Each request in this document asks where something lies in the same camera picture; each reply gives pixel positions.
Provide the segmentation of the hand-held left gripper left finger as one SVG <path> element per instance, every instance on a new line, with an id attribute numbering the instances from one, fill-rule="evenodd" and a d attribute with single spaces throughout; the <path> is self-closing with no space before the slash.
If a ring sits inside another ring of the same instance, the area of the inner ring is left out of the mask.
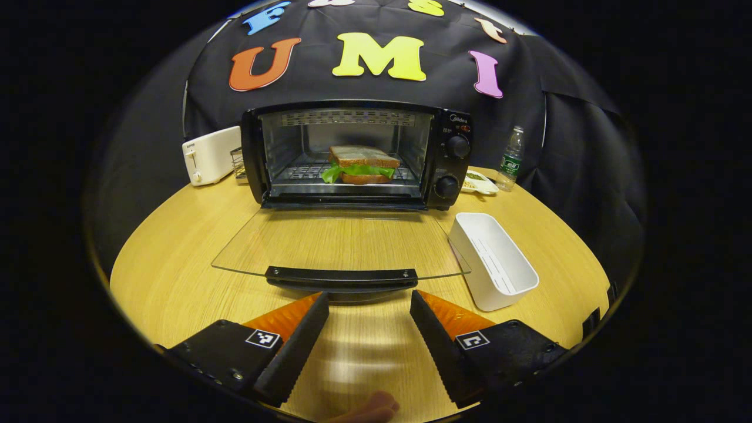
<path id="1" fill-rule="evenodd" d="M 220 319 L 172 348 L 155 348 L 178 367 L 250 401 L 287 402 L 330 315 L 314 293 L 244 324 Z"/>

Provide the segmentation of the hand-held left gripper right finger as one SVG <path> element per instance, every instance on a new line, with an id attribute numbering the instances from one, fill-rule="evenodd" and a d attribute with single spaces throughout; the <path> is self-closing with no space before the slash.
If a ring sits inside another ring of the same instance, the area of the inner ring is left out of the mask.
<path id="1" fill-rule="evenodd" d="M 530 383 L 568 352 L 523 321 L 494 323 L 421 290 L 410 315 L 458 408 Z"/>

